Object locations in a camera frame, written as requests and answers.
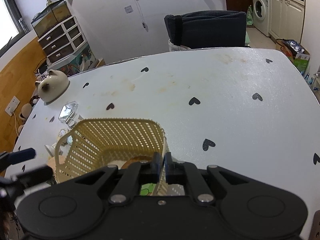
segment drawer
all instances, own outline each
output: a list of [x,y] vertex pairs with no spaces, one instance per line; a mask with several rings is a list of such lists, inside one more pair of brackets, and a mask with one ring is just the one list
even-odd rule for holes
[[76,22],[73,18],[71,18],[70,20],[67,20],[65,23],[64,23],[64,26],[65,28],[68,30],[70,29],[72,26],[76,25]]
[[47,55],[50,55],[52,52],[56,51],[57,49],[61,48],[62,46],[68,43],[69,43],[68,37],[66,35],[63,35],[61,38],[51,43],[43,50]]
[[80,33],[78,27],[74,27],[71,31],[68,32],[70,38],[74,38],[76,35]]
[[52,54],[49,58],[51,63],[54,63],[60,59],[62,59],[65,56],[68,56],[69,54],[73,53],[73,48],[71,44],[63,47],[62,49],[58,50],[54,54]]
[[76,48],[78,48],[82,42],[84,42],[84,39],[83,39],[82,35],[80,35],[78,38],[76,38],[73,41],[73,44],[76,46]]
[[54,39],[58,38],[60,35],[64,33],[63,29],[61,26],[58,26],[55,28],[53,31],[51,31],[49,34],[44,36],[42,40],[39,41],[40,45],[42,47],[45,47],[47,44],[49,44],[51,41]]

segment wall outlet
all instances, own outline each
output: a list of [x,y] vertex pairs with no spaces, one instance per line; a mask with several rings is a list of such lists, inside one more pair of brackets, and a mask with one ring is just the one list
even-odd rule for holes
[[5,109],[5,112],[12,116],[12,113],[14,110],[16,110],[18,104],[20,103],[19,99],[17,99],[15,96],[11,99],[10,103],[8,104],[8,106]]
[[133,12],[133,9],[132,9],[131,5],[125,7],[124,10],[125,10],[126,13],[131,13],[131,12]]

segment green object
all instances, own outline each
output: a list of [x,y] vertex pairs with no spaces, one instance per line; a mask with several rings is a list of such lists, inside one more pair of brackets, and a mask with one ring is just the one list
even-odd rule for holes
[[299,72],[303,75],[308,67],[308,62],[310,60],[310,56],[306,54],[298,53],[293,60],[294,66],[299,70]]
[[253,18],[252,18],[252,6],[249,5],[247,10],[247,25],[253,25]]
[[154,183],[148,183],[141,186],[140,189],[140,196],[146,196],[149,193],[152,193],[152,191],[155,189],[156,184]]
[[249,46],[249,44],[250,44],[249,35],[247,32],[245,32],[245,46]]

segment chair backrest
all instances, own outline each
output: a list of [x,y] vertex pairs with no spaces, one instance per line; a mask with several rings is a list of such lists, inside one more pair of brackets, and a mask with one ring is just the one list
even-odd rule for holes
[[170,41],[191,49],[244,47],[246,13],[199,11],[164,18]]

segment aquarium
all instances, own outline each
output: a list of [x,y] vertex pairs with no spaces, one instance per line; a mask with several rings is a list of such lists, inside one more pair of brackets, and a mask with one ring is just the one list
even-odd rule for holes
[[44,9],[32,22],[32,26],[39,38],[44,36],[60,22],[71,17],[65,0],[56,1]]

